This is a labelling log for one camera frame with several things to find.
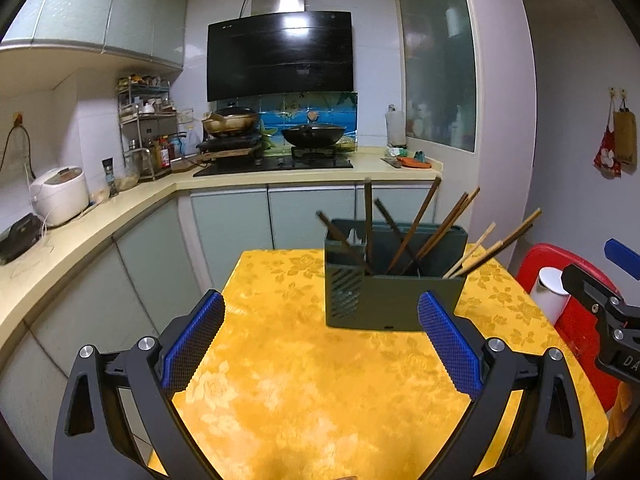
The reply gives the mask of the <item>light wooden chopstick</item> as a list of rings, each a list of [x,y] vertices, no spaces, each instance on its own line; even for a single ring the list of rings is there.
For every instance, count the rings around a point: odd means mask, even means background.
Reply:
[[[491,224],[487,227],[484,233],[478,238],[478,240],[469,249],[467,249],[464,252],[462,257],[442,277],[451,278],[457,272],[457,270],[459,270],[462,267],[462,264],[465,263],[466,260],[471,258],[472,255],[474,255],[474,252],[476,252],[477,249],[480,248],[480,245],[483,244],[484,240],[486,240],[486,238],[492,233],[492,231],[495,228],[496,228],[495,222],[491,222]]]

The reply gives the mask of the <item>black patterned chopstick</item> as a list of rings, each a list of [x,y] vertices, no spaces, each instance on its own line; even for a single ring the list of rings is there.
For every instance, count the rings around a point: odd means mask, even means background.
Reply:
[[[373,258],[373,229],[372,224],[367,221],[357,219],[337,219],[331,220],[322,210],[316,211],[316,216],[326,227],[328,233],[334,240],[337,240],[345,248],[346,252],[361,266],[369,275],[374,274],[372,266]],[[357,249],[355,245],[349,243],[350,230],[355,229],[356,234],[361,236],[363,250]]]
[[[365,178],[363,181],[363,198],[367,264],[371,264],[373,262],[373,200],[372,181],[370,178]]]

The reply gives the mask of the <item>light bamboo chopstick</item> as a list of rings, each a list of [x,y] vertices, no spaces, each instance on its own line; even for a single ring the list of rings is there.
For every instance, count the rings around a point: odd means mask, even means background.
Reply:
[[[473,262],[471,262],[468,266],[460,266],[460,269],[452,272],[449,277],[450,278],[465,278],[475,270],[479,269],[481,266],[484,266],[485,263],[491,258],[500,255],[502,252],[506,250],[506,248],[511,247],[515,242],[517,242],[526,232],[528,232],[535,221],[542,215],[542,211],[540,208],[537,208],[532,214],[530,214],[523,223],[516,228],[512,233],[510,233],[504,240],[498,240],[491,246],[491,248],[487,249],[480,258],[476,258]]]

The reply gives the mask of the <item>dark brown wooden chopstick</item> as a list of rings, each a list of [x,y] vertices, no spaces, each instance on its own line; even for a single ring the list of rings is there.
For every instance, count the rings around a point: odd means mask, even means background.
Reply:
[[[390,229],[392,230],[392,232],[394,233],[394,235],[398,240],[399,246],[398,246],[396,255],[398,255],[398,257],[401,257],[403,254],[406,254],[409,257],[409,266],[414,266],[414,268],[416,269],[416,276],[420,278],[422,276],[422,273],[420,270],[420,263],[418,261],[418,258],[416,258],[416,253],[412,250],[409,244],[404,244],[404,241],[405,241],[404,234],[401,233],[401,230],[398,228],[397,223],[395,222],[390,212],[382,203],[382,200],[380,200],[379,198],[376,198],[374,200],[374,204],[375,204],[375,207],[378,208],[378,211],[380,212],[380,214],[382,214],[385,222],[390,227]]]

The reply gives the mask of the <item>red plastic stool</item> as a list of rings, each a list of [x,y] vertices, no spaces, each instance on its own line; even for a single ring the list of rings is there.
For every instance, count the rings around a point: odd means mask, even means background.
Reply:
[[[538,272],[542,268],[552,266],[563,271],[572,263],[583,268],[616,294],[620,292],[613,282],[588,260],[575,255],[574,252],[547,243],[536,244],[526,252],[515,278],[526,292],[531,292]],[[615,404],[620,382],[596,367],[596,357],[600,349],[596,323],[596,317],[588,313],[575,298],[570,297],[559,319],[553,325],[567,347],[572,350],[597,393],[603,409],[608,412]]]

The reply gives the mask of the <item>hanging red cloth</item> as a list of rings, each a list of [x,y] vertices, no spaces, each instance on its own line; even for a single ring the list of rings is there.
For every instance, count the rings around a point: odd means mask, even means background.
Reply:
[[[622,165],[617,160],[615,154],[615,134],[614,134],[614,112],[616,91],[614,88],[608,90],[608,117],[606,118],[605,130],[600,143],[599,151],[593,159],[593,166],[600,171],[603,177],[608,179],[620,178],[622,176]]]

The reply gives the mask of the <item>hanging brown bag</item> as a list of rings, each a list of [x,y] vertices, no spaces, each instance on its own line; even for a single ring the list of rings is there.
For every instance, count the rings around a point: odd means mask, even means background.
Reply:
[[[627,106],[627,91],[620,89],[620,106],[613,114],[615,156],[623,167],[634,171],[638,164],[637,119]]]

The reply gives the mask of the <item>yellow floral tablecloth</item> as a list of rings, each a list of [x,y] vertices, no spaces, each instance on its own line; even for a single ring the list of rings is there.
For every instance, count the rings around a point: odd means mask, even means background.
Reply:
[[[172,402],[224,478],[414,479],[468,406],[424,334],[326,325],[319,249],[243,252],[223,294]]]

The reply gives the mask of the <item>black countertop appliance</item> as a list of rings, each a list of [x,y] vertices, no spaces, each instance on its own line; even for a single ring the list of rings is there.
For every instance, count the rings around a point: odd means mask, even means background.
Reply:
[[[9,229],[1,233],[0,264],[5,266],[37,244],[42,235],[42,220],[35,214],[26,214]]]

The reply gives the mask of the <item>orange cloth on counter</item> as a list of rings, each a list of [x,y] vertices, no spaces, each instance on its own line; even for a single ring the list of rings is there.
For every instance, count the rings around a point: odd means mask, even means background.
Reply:
[[[383,162],[394,168],[431,169],[432,164],[423,155],[410,156],[406,148],[388,148]]]

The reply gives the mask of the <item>dark green utensil holder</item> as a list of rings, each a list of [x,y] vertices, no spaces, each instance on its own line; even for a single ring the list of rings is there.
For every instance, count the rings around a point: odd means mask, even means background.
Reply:
[[[418,254],[435,233],[436,224],[421,224],[410,240]],[[390,273],[386,269],[397,252],[399,243],[383,221],[373,222],[374,274],[364,272],[340,242],[326,232],[324,240],[324,276],[326,277],[326,325],[345,330],[391,330],[418,332],[418,301],[424,292],[434,292],[440,304],[453,311],[462,294],[464,278],[442,276],[458,261],[465,250],[468,233],[453,226],[416,270],[401,271],[409,264],[403,254]],[[349,243],[363,250],[361,236],[350,230]]]

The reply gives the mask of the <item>white rice cooker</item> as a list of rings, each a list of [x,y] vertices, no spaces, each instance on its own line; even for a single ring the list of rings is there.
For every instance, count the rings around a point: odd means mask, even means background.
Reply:
[[[84,170],[78,166],[54,168],[29,185],[32,209],[48,228],[56,228],[89,207]]]

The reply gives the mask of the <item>white plastic bottle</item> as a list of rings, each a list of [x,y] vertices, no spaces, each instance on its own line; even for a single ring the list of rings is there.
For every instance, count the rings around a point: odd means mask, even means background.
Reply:
[[[407,144],[406,140],[406,120],[402,110],[394,104],[387,107],[385,113],[387,144],[393,148],[402,148]]]

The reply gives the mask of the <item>metal spice rack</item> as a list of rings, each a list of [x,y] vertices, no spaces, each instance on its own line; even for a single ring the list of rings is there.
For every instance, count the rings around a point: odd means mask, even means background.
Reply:
[[[180,155],[178,116],[170,81],[160,76],[132,74],[116,82],[122,156],[141,181],[155,181],[171,173]]]

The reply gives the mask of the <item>black wok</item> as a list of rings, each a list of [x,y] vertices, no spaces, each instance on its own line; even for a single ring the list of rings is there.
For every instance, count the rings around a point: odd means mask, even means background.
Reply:
[[[337,125],[307,124],[284,128],[284,140],[294,148],[332,148],[344,136],[345,128]]]

